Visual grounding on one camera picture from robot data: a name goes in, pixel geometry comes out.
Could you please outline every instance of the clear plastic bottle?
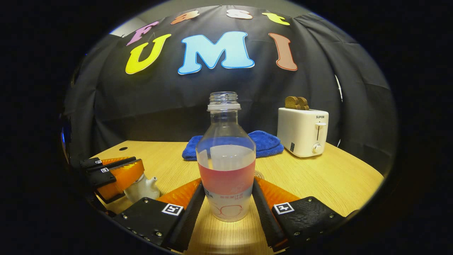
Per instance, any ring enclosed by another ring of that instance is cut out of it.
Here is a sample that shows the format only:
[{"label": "clear plastic bottle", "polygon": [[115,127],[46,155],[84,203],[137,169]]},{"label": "clear plastic bottle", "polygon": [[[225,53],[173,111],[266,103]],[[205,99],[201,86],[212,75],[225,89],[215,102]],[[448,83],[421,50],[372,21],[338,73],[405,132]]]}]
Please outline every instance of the clear plastic bottle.
[{"label": "clear plastic bottle", "polygon": [[214,216],[238,221],[248,212],[255,173],[255,142],[237,123],[235,92],[211,93],[211,126],[196,146],[198,167]]}]

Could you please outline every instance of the toaster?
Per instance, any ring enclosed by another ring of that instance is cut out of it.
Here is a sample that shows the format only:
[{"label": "toaster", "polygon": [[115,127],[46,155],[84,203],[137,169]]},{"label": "toaster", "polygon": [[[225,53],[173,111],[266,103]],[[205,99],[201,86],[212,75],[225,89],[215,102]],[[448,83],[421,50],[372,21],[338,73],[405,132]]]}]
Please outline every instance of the toaster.
[{"label": "toaster", "polygon": [[328,112],[279,108],[277,137],[297,157],[322,154],[328,126]]}]

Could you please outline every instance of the table surface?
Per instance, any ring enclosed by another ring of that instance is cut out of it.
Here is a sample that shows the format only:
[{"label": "table surface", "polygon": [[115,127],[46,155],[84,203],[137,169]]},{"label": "table surface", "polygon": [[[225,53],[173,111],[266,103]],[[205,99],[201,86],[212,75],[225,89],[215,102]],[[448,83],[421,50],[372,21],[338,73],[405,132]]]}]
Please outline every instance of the table surface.
[{"label": "table surface", "polygon": [[[93,157],[142,159],[145,176],[157,177],[156,186],[163,195],[200,177],[197,162],[181,157],[186,145],[125,141]],[[342,216],[364,206],[383,181],[377,170],[328,143],[324,153],[314,157],[298,158],[285,149],[281,154],[257,158],[255,169],[265,180],[300,198],[314,196]],[[102,203],[117,214],[132,205],[126,197]],[[212,215],[205,198],[184,254],[274,254],[267,247],[253,199],[250,204],[244,219],[223,222]]]}]

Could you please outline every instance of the letter m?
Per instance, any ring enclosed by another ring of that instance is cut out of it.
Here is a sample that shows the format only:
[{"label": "letter m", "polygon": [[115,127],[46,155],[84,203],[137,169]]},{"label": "letter m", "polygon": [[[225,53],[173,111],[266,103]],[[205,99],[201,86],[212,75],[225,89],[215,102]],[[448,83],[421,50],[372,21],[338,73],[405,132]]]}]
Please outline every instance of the letter m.
[{"label": "letter m", "polygon": [[253,67],[255,62],[247,54],[246,36],[246,32],[226,32],[215,44],[202,34],[184,38],[181,42],[186,44],[186,53],[178,74],[191,74],[201,70],[201,65],[197,62],[197,54],[209,69],[213,69],[224,51],[225,60],[221,63],[224,68]]}]

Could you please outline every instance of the blue towel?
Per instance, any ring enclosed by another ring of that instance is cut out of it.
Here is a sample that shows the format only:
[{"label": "blue towel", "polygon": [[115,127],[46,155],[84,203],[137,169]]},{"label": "blue towel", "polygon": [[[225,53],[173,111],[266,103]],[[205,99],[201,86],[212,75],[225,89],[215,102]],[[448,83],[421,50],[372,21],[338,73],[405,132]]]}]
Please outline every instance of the blue towel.
[{"label": "blue towel", "polygon": [[[281,153],[284,150],[283,144],[280,143],[280,139],[269,133],[258,130],[251,132],[249,136],[256,144],[256,157],[272,156]],[[201,137],[202,136],[194,136],[190,139],[182,155],[185,160],[188,161],[197,160],[195,147],[197,146]]]}]

